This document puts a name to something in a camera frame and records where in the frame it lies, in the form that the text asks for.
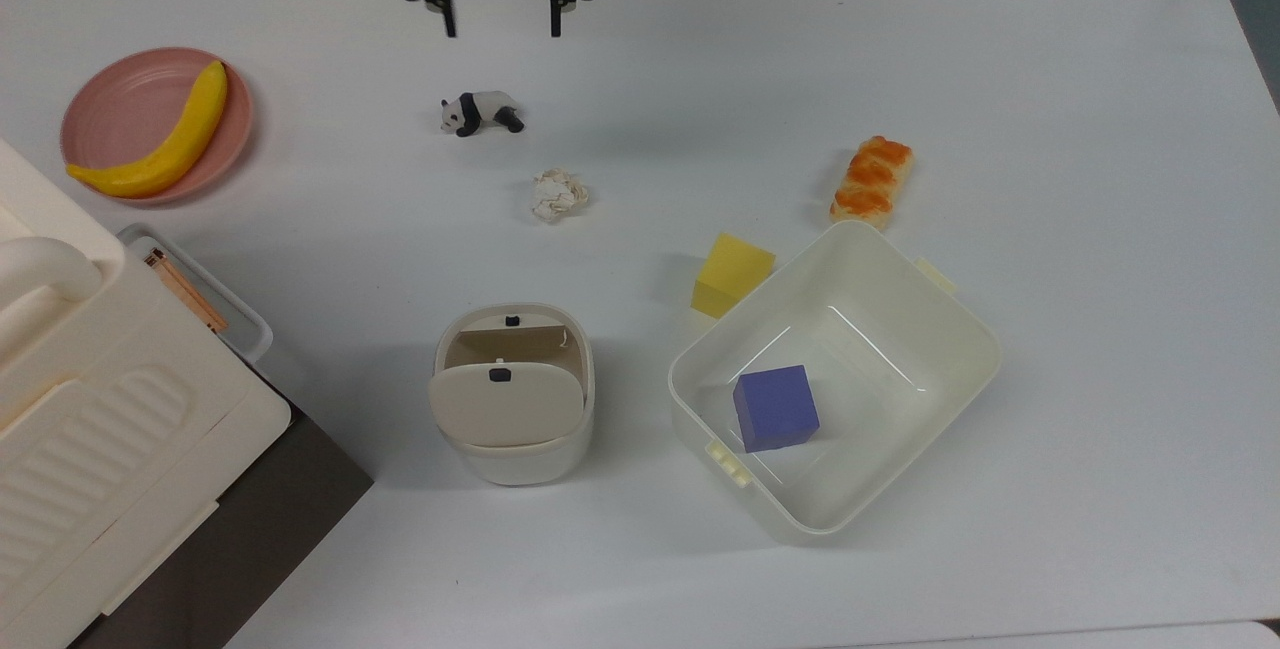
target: panda figurine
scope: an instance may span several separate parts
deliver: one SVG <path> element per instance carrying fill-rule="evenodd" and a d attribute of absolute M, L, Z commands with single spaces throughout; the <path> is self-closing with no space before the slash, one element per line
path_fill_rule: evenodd
<path fill-rule="evenodd" d="M 481 122 L 494 122 L 506 125 L 507 131 L 516 133 L 525 128 L 525 122 L 516 116 L 516 102 L 507 92 L 467 92 L 462 93 L 456 102 L 447 102 L 440 99 L 444 108 L 444 122 L 440 129 L 458 137 L 470 137 L 480 129 Z"/>

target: crumpled paper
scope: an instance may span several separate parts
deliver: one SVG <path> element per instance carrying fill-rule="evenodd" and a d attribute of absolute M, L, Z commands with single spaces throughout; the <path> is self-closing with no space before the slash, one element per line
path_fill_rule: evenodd
<path fill-rule="evenodd" d="M 534 178 L 534 216 L 543 221 L 556 221 L 562 212 L 588 201 L 586 187 L 576 175 L 563 169 L 541 172 Z"/>

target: container handle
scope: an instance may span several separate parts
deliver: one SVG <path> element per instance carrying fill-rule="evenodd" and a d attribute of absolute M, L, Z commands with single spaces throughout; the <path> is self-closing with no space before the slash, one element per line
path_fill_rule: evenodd
<path fill-rule="evenodd" d="M 0 242 L 0 311 L 41 285 L 50 285 L 68 302 L 83 302 L 101 284 L 93 262 L 67 242 L 49 236 Z"/>
<path fill-rule="evenodd" d="M 920 270 L 920 274 L 924 276 L 928 276 L 929 282 L 937 284 L 938 289 L 942 289 L 947 294 L 956 293 L 956 285 L 952 284 L 952 282 L 947 279 L 942 271 L 938 271 L 937 266 L 931 265 L 931 262 L 928 262 L 924 257 L 915 260 L 915 269 Z"/>
<path fill-rule="evenodd" d="M 722 470 L 724 470 L 724 474 L 733 480 L 733 484 L 736 484 L 739 489 L 746 489 L 746 485 L 751 484 L 751 472 L 748 471 L 742 462 L 737 461 L 737 457 L 733 456 L 733 452 L 728 451 L 728 447 L 726 447 L 722 440 L 712 440 L 712 443 L 707 445 L 707 453 L 710 454 L 713 461 L 717 462 Z"/>

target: pink plate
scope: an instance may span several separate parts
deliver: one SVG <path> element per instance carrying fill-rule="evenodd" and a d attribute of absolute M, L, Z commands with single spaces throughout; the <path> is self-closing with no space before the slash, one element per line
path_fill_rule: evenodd
<path fill-rule="evenodd" d="M 196 76 L 210 61 L 220 60 L 200 49 L 150 49 L 97 72 L 63 116 L 63 160 L 105 169 L 151 154 L 178 124 Z M 205 154 L 164 192 L 118 201 L 151 206 L 189 197 L 236 163 L 253 125 L 253 100 L 241 76 L 227 61 L 223 65 L 227 106 Z"/>

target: bin lid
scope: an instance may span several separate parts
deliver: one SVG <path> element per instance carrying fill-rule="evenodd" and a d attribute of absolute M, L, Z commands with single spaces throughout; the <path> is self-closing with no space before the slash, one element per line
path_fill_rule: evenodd
<path fill-rule="evenodd" d="M 428 398 L 440 431 L 476 447 L 559 439 L 576 429 L 585 411 L 577 378 L 540 362 L 448 367 L 431 378 Z"/>

